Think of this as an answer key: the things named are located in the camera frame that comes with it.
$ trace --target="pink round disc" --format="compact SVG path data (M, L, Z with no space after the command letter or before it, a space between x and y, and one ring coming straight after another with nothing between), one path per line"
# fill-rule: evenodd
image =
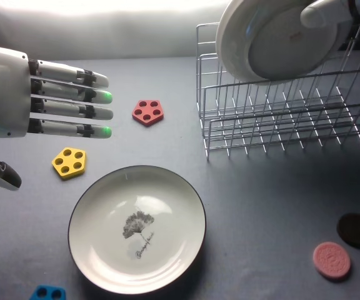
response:
M313 252L317 271L328 279L343 279L351 268L347 251L335 242L324 242Z

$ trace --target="flower design on plate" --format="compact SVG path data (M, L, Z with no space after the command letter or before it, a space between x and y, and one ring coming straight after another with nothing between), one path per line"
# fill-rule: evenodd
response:
M123 236L125 239L130 238L134 233L139 233L144 241L149 242L141 234L145 227L152 224L155 219L150 214L145 214L142 211L138 211L136 214L132 214L126 220L126 225L123 227Z

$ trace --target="plate in dish rack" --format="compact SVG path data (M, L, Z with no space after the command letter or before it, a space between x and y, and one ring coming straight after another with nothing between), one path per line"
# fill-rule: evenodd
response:
M148 293L177 279L205 237L198 193L177 174L126 167L96 181L71 216L68 241L79 270L119 294Z
M216 52L240 81L287 80L310 73L346 40L351 22L308 29L312 0L232 0L217 28Z

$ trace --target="yellow pentagon block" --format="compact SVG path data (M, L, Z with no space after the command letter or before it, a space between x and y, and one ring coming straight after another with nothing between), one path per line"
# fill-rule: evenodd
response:
M86 152L66 147L54 158L52 165L62 179L79 176L86 170Z

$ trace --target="table surface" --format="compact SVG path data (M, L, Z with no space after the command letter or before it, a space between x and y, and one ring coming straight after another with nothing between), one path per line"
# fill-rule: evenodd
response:
M314 143L247 157L212 152L206 161L195 103L195 60L70 61L110 78L115 116L108 140L28 135L0 139L0 160L22 177L17 192L0 189L0 300L29 299L39 284L62 286L69 300L100 299L360 299L360 250L336 232L340 216L360 213L360 143ZM161 101L165 118L145 128L131 118L140 99ZM51 166L64 148L87 152L86 173L62 182ZM177 281L143 296L100 290L77 270L68 223L81 194L125 166L170 169L198 191L207 216L206 240ZM321 242L343 245L349 280L332 283L312 261Z

